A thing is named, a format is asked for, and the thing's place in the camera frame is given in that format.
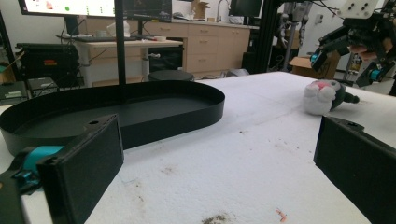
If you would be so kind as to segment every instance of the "black metal pole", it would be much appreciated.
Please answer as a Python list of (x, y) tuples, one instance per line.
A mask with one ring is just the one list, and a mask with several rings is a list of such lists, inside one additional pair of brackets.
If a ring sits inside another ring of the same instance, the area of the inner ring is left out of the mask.
[(277, 9), (282, 3), (281, 0), (264, 0), (262, 3), (262, 20), (260, 22), (254, 74), (267, 72), (276, 27)]
[(124, 102), (126, 101), (126, 95), (125, 95), (126, 72), (125, 72), (125, 42), (124, 42), (124, 29), (123, 29), (122, 0), (114, 0), (114, 8), (116, 13), (117, 62), (119, 69), (120, 98)]

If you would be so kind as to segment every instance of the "cabinet drawer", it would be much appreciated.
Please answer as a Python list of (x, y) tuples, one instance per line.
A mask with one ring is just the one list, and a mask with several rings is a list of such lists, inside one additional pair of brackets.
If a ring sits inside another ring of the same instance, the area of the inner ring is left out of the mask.
[(166, 37), (187, 37), (188, 24), (175, 24), (165, 22), (148, 22), (144, 32), (151, 35), (163, 35)]
[(220, 27), (219, 28), (219, 37), (235, 37), (235, 36), (249, 36), (250, 30), (244, 28), (235, 28), (235, 27)]
[(216, 54), (189, 55), (187, 72), (212, 71), (216, 68)]
[(187, 43), (187, 54), (207, 54), (218, 51), (216, 36), (190, 35)]
[(218, 35), (218, 27), (209, 25), (189, 25), (189, 35)]

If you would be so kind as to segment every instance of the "black box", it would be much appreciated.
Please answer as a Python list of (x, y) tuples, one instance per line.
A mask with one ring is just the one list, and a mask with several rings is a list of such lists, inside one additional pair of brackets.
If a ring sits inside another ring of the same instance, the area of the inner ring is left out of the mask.
[(0, 85), (0, 105), (15, 105), (27, 99), (24, 82), (8, 82)]
[(314, 162), (371, 223), (396, 223), (396, 150), (363, 129), (323, 117)]
[(23, 79), (51, 77), (58, 87), (77, 86), (78, 52), (73, 45), (17, 44), (21, 57)]
[(59, 90), (58, 85), (50, 77), (32, 78), (27, 80), (32, 97), (53, 93)]

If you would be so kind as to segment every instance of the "white table surface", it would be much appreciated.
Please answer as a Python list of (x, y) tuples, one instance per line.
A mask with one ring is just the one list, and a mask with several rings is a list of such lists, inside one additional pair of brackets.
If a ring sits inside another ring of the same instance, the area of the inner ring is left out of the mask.
[[(279, 223), (276, 209), (287, 215), (284, 223), (369, 223), (313, 162), (321, 117), (302, 107), (312, 80), (271, 73), (202, 81), (225, 93), (223, 118), (125, 150), (87, 223)], [(396, 98), (347, 91), (361, 102), (343, 103), (329, 115), (358, 122), (396, 146)], [(12, 157), (3, 139), (0, 148), (3, 172)], [(50, 223), (43, 192), (23, 200), (32, 223)]]

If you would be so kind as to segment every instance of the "dark stain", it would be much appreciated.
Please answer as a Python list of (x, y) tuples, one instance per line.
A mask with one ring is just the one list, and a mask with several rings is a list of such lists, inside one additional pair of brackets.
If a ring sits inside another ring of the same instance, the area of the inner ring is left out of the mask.
[(207, 218), (205, 220), (202, 220), (202, 223), (204, 223), (204, 224), (217, 224), (218, 223), (217, 221), (226, 221), (226, 219), (227, 218), (225, 216), (223, 216), (223, 215), (217, 215), (217, 216), (210, 217), (210, 218)]
[(161, 173), (164, 173), (166, 175), (171, 175), (175, 173), (175, 166), (168, 166), (165, 169), (161, 170)]

